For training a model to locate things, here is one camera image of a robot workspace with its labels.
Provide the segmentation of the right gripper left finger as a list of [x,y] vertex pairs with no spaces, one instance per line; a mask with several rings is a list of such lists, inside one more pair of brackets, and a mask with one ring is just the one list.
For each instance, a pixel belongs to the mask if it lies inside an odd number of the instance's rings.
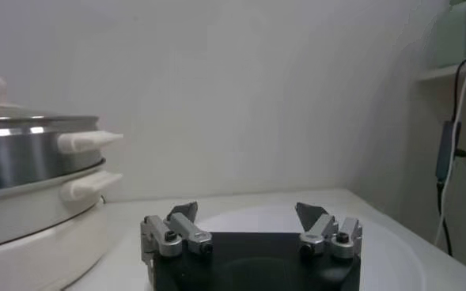
[[141,258],[149,264],[155,255],[176,258],[183,254],[184,243],[191,253],[207,257],[213,253],[212,234],[195,224],[198,203],[189,202],[172,208],[162,219],[148,215],[140,223]]

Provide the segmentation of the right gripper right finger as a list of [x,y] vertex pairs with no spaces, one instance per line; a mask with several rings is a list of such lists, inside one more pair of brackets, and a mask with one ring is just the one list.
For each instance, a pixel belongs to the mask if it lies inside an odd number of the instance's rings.
[[298,202],[297,216],[304,229],[299,235],[299,253],[309,259],[326,251],[337,259],[353,259],[362,253],[362,225],[358,219],[346,217],[339,222],[321,206]]

